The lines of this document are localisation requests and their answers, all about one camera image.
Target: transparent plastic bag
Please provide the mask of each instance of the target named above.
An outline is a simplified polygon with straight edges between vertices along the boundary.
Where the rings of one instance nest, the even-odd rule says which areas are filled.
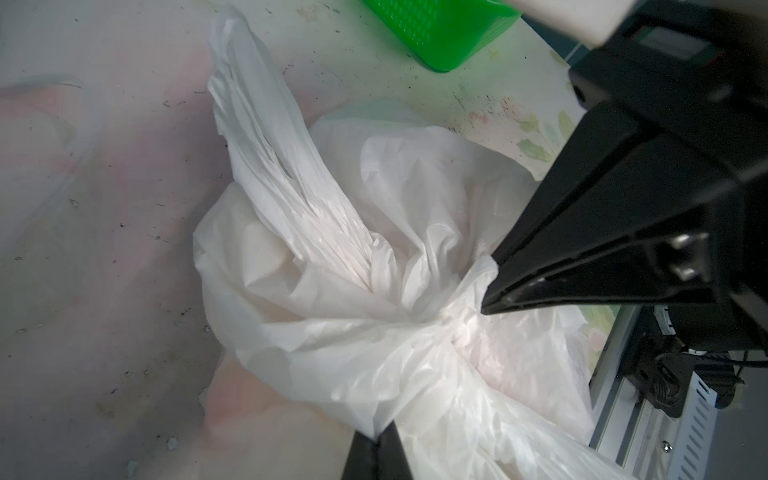
[[[578,310],[479,313],[498,272],[489,254],[535,191],[530,174],[388,101],[327,115],[310,137],[239,12],[217,18],[210,43],[235,183],[195,231],[195,264],[217,338],[269,389],[212,386],[209,405],[275,393],[315,412],[306,427],[335,432],[333,445],[395,420],[415,478],[625,478],[553,423],[582,439],[593,428]],[[220,427],[238,414],[209,418],[210,450],[274,438],[301,451],[272,413],[243,412],[243,424],[265,420],[232,435]],[[300,455],[248,458],[231,461],[231,478],[317,477]]]

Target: green plastic basket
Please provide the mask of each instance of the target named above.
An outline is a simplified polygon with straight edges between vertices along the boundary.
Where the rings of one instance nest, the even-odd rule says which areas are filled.
[[[363,0],[427,65],[450,71],[520,18],[495,0]]]

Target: white plastic bag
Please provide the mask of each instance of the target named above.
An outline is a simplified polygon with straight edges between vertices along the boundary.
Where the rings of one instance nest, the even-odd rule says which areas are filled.
[[[236,182],[195,231],[195,264],[217,338],[281,401],[316,412],[273,440],[280,451],[306,447],[302,422],[344,445],[351,430],[335,422],[375,437],[396,420],[416,478],[624,478],[547,420],[581,439],[593,426],[578,310],[479,313],[489,254],[536,188],[528,172],[391,102],[328,115],[310,138],[239,12],[217,18],[210,43]],[[212,388],[209,402],[227,399]],[[253,432],[209,419],[211,449],[274,437],[260,420],[272,413],[244,413]],[[316,476],[300,456],[249,458],[226,476]]]

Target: table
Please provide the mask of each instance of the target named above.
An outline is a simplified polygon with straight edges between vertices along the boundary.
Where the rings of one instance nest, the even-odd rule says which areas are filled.
[[[220,346],[191,233],[232,180],[206,89],[222,4],[2,7],[3,478],[195,478]],[[358,0],[234,4],[307,124],[398,98],[542,178],[582,115],[568,66],[522,20],[438,74]]]

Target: green basket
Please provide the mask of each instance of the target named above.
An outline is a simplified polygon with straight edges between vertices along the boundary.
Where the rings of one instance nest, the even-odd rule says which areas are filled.
[[[363,0],[427,65],[450,71],[520,18],[495,0]]]

